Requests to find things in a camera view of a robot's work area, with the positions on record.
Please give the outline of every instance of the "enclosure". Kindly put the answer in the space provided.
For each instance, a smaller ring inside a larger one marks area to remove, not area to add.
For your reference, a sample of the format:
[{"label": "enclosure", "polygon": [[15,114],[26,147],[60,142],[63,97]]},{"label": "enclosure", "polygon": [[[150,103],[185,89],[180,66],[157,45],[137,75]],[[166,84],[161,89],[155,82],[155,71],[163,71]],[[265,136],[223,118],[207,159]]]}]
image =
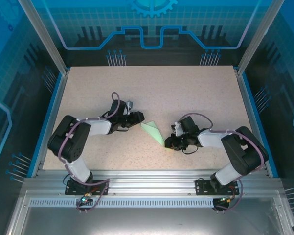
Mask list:
[{"label": "enclosure", "polygon": [[[47,142],[65,115],[109,110],[112,92],[148,126],[88,138],[86,165],[111,182],[79,214]],[[235,210],[196,195],[223,150],[163,148],[192,112],[248,127],[269,154]],[[0,0],[0,234],[79,233],[294,234],[294,0]]]}]

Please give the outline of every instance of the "beige work surface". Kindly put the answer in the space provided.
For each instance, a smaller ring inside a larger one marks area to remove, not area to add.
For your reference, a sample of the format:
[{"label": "beige work surface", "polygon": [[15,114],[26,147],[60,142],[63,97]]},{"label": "beige work surface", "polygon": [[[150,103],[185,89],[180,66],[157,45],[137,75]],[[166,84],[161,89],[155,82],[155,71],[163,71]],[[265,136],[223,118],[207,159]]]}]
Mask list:
[{"label": "beige work surface", "polygon": [[[54,129],[65,115],[98,117],[112,104],[111,93],[132,101],[133,111],[154,121],[166,139],[171,125],[189,112],[214,122],[214,130],[235,130],[249,120],[232,66],[72,67]],[[209,127],[193,116],[198,127]],[[163,148],[140,125],[128,132],[88,137],[82,157],[89,169],[217,169],[229,162],[224,150],[199,148],[192,155]],[[64,169],[48,150],[43,169]]]}]

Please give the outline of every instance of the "black mounting bracket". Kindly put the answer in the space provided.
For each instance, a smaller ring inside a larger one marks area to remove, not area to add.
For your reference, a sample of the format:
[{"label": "black mounting bracket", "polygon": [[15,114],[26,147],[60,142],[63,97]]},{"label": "black mounting bracket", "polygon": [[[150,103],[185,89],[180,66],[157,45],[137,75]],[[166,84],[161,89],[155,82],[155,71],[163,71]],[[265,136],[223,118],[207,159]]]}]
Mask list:
[{"label": "black mounting bracket", "polygon": [[233,186],[235,189],[235,196],[239,195],[239,188],[237,182],[230,182],[229,184],[218,189],[216,192],[211,185],[211,180],[204,180],[202,178],[195,180],[195,189],[197,196],[232,196],[233,191],[230,188]]},{"label": "black mounting bracket", "polygon": [[[92,180],[91,183],[98,183],[100,181],[101,180]],[[95,189],[95,191],[93,191],[92,195],[99,196],[101,194],[102,190],[104,189],[105,185],[106,184],[103,183],[100,185],[85,187],[84,185],[81,185],[77,181],[69,179],[67,182],[66,189],[65,189],[65,195],[80,195],[80,196],[82,196],[82,195],[85,195],[86,193],[89,193]],[[108,195],[108,188],[105,190],[103,195]]]}]

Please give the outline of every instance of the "light green fabric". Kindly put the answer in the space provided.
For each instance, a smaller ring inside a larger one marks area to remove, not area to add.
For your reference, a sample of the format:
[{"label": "light green fabric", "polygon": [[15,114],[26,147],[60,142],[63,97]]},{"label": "light green fabric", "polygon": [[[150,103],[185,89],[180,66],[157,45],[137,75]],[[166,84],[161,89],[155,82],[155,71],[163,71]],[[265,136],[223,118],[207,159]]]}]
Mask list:
[{"label": "light green fabric", "polygon": [[145,132],[147,132],[164,147],[164,139],[154,121],[151,121],[147,124],[142,123],[140,126]]}]

